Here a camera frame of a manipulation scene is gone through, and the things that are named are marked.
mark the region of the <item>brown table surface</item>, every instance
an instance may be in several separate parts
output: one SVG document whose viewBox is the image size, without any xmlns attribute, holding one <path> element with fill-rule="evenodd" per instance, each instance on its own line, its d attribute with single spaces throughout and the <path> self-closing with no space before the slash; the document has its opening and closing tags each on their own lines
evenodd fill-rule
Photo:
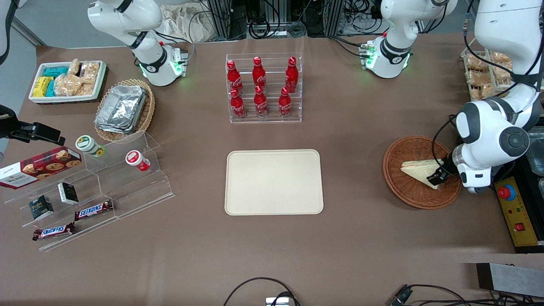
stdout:
<svg viewBox="0 0 544 306">
<path fill-rule="evenodd" d="M 231 125 L 225 54 L 303 50 L 301 124 Z M 0 214 L 2 305 L 221 305 L 242 281 L 274 277 L 303 305 L 385 305 L 404 283 L 428 283 L 465 297 L 478 289 L 475 262 L 544 269 L 544 254 L 516 255 L 491 192 L 463 190 L 450 206 L 416 210 L 388 188 L 382 157 L 396 139 L 433 136 L 469 96 L 461 34 L 421 35 L 395 79 L 361 70 L 327 39 L 244 40 L 197 45 L 187 77 L 152 87 L 148 129 L 176 196 L 39 252 L 21 230 L 18 207 Z M 38 64 L 99 59 L 107 88 L 142 79 L 129 48 L 39 47 Z M 39 106 L 25 100 L 20 120 L 62 130 L 68 145 L 95 134 L 96 103 Z M 439 140 L 454 147 L 454 130 Z M 2 166 L 54 145 L 12 140 Z M 318 215 L 232 217 L 224 211 L 226 157 L 233 150 L 316 149 L 325 208 Z M 262 305 L 282 289 L 248 284 L 230 305 Z M 414 298 L 450 298 L 420 289 Z"/>
</svg>

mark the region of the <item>walkers cookie box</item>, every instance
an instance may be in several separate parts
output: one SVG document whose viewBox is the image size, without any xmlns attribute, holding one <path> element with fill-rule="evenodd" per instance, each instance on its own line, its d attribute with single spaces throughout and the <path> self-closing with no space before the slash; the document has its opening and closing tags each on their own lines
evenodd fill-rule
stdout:
<svg viewBox="0 0 544 306">
<path fill-rule="evenodd" d="M 0 169 L 0 186 L 21 188 L 80 164 L 79 154 L 65 146 L 60 146 Z"/>
</svg>

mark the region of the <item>acrylic bottle rack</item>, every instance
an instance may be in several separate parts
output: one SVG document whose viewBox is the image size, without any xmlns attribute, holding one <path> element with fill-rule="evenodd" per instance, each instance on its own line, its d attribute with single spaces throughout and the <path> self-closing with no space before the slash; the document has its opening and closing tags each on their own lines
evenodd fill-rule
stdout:
<svg viewBox="0 0 544 306">
<path fill-rule="evenodd" d="M 123 219 L 161 201 L 174 197 L 168 177 L 160 169 L 157 151 L 160 145 L 146 132 L 141 131 L 104 146 L 101 157 L 83 154 L 82 165 L 52 175 L 44 180 L 19 189 L 3 188 L 6 205 L 20 207 L 21 225 L 28 232 L 28 239 L 36 229 L 47 229 L 67 225 L 74 221 L 74 212 L 113 201 L 113 211 L 76 221 L 76 233 L 59 238 L 46 238 L 34 243 L 40 250 L 48 251 L 70 242 L 84 234 Z M 140 171 L 125 162 L 131 150 L 142 152 L 151 167 Z M 58 183 L 74 185 L 79 203 L 69 205 L 60 201 Z M 35 221 L 28 203 L 41 195 L 50 198 L 53 213 Z"/>
<path fill-rule="evenodd" d="M 267 97 L 268 116 L 259 118 L 255 111 L 255 85 L 253 83 L 253 58 L 259 56 L 262 60 L 262 66 L 266 71 L 267 89 L 265 96 Z M 296 68 L 299 70 L 299 80 L 296 84 L 294 93 L 289 94 L 291 97 L 291 116 L 282 119 L 279 112 L 278 100 L 281 95 L 281 88 L 285 86 L 285 70 L 288 66 L 289 57 L 296 58 Z M 230 86 L 226 74 L 228 68 L 227 61 L 234 60 L 236 69 L 242 77 L 242 85 L 244 93 L 240 95 L 244 101 L 244 108 L 247 112 L 245 118 L 237 118 L 234 116 L 230 104 Z M 228 115 L 231 123 L 295 123 L 302 122 L 302 53 L 255 53 L 255 54 L 227 54 L 225 61 L 225 79 L 227 84 L 226 99 L 228 105 Z"/>
</svg>

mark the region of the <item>cookie box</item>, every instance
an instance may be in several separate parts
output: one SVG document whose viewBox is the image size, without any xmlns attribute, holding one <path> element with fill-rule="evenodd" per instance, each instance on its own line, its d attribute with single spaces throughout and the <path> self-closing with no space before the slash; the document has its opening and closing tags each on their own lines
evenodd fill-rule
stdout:
<svg viewBox="0 0 544 306">
<path fill-rule="evenodd" d="M 101 91 L 103 90 L 102 83 L 106 77 L 106 71 L 107 67 L 106 64 L 101 60 L 85 60 L 85 62 L 92 62 L 92 63 L 99 63 L 100 68 L 98 69 L 98 75 L 96 77 L 96 83 L 95 87 L 92 90 L 91 95 L 85 95 L 85 96 L 70 96 L 70 97 L 35 97 L 33 96 L 33 90 L 34 87 L 36 87 L 36 83 L 38 82 L 38 78 L 41 76 L 44 76 L 45 68 L 51 68 L 51 67 L 60 67 L 60 66 L 70 66 L 71 62 L 58 62 L 58 63 L 44 63 L 40 64 L 38 67 L 38 72 L 36 73 L 36 76 L 34 77 L 34 82 L 32 83 L 32 87 L 30 88 L 30 93 L 28 93 L 28 98 L 36 103 L 36 104 L 67 104 L 67 103 L 85 103 L 85 102 L 99 102 L 98 96 L 100 95 Z"/>
<path fill-rule="evenodd" d="M 81 164 L 81 156 L 60 146 L 0 169 L 0 186 L 18 189 Z"/>
</svg>

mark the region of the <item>emergency stop button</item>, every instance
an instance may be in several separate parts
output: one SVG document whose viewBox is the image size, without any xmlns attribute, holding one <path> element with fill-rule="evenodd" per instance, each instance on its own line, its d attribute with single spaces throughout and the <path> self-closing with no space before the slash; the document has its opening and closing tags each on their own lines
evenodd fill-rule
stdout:
<svg viewBox="0 0 544 306">
<path fill-rule="evenodd" d="M 525 226 L 523 225 L 523 223 L 516 223 L 515 227 L 516 227 L 516 231 L 525 230 Z"/>
<path fill-rule="evenodd" d="M 506 201 L 512 201 L 516 198 L 516 190 L 512 185 L 504 185 L 497 189 L 497 194 L 499 198 L 505 199 Z"/>
</svg>

